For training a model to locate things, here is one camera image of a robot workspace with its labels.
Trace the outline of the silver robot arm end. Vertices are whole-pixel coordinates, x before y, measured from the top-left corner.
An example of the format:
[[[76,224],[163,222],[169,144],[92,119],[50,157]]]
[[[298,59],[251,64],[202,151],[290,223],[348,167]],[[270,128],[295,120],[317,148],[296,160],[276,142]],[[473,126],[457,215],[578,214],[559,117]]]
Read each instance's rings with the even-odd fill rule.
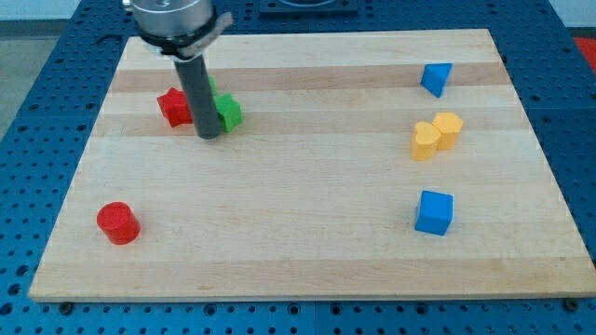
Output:
[[[176,61],[201,56],[233,24],[231,12],[219,14],[211,0],[123,0],[139,36]]]

